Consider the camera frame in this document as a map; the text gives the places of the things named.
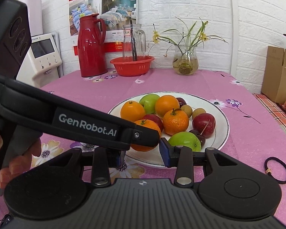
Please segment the person left hand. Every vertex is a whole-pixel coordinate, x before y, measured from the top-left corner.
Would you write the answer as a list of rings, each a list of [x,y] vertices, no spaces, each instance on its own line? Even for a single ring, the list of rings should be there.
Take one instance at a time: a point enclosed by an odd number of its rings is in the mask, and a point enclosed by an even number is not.
[[[0,148],[2,145],[3,139],[0,136]],[[40,155],[41,140],[37,139],[23,155],[15,157],[10,161],[8,167],[0,170],[0,189],[4,189],[13,178],[30,170],[32,157],[39,157]]]

